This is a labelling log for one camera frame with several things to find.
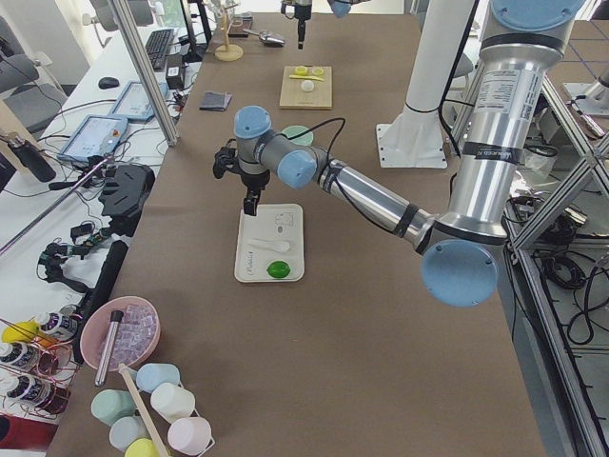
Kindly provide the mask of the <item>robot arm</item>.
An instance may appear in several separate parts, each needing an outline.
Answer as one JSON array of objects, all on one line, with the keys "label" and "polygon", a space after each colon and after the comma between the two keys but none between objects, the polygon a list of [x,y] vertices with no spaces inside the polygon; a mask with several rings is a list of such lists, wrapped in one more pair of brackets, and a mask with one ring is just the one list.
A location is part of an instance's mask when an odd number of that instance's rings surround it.
[{"label": "robot arm", "polygon": [[445,193],[440,126],[442,100],[476,5],[434,1],[415,32],[404,20],[357,16],[327,35],[319,56],[341,84],[354,123],[345,148],[377,152],[401,189],[443,211],[427,211],[333,155],[275,130],[259,106],[237,111],[234,135],[215,155],[213,173],[239,175],[247,188],[243,215],[252,220],[271,177],[292,189],[318,187],[346,202],[373,226],[409,242],[422,257],[422,281],[438,300],[472,307],[491,296],[505,242],[501,216],[525,145],[546,72],[564,55],[577,1],[493,1],[481,43],[481,84],[472,129],[453,188]]},{"label": "robot arm", "polygon": [[[346,16],[353,5],[360,4],[360,0],[327,0],[332,13],[338,17]],[[285,18],[297,21],[297,46],[302,50],[305,45],[306,23],[312,17],[312,0],[283,0],[280,13]]]}]

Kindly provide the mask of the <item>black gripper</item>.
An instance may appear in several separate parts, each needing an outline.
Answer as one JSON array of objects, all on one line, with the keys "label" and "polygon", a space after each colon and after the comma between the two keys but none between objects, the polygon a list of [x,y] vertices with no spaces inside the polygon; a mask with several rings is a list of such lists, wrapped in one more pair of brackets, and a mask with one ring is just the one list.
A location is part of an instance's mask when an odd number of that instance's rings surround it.
[{"label": "black gripper", "polygon": [[288,19],[298,21],[298,49],[302,50],[305,43],[305,21],[311,19],[312,1],[311,0],[282,0],[281,14]]},{"label": "black gripper", "polygon": [[239,175],[247,188],[243,203],[244,214],[257,215],[262,191],[270,181],[268,169],[260,164],[247,162],[237,154],[236,148],[223,146],[214,155],[212,172],[216,179],[222,179],[226,172]]}]

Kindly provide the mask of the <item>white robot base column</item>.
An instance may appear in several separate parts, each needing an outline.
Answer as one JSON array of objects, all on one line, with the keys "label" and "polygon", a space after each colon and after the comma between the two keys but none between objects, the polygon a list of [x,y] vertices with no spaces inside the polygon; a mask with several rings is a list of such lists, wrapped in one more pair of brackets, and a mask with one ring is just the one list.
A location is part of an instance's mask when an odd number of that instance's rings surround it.
[{"label": "white robot base column", "polygon": [[428,3],[403,111],[392,123],[377,126],[383,168],[446,167],[440,108],[477,7],[473,0]]}]

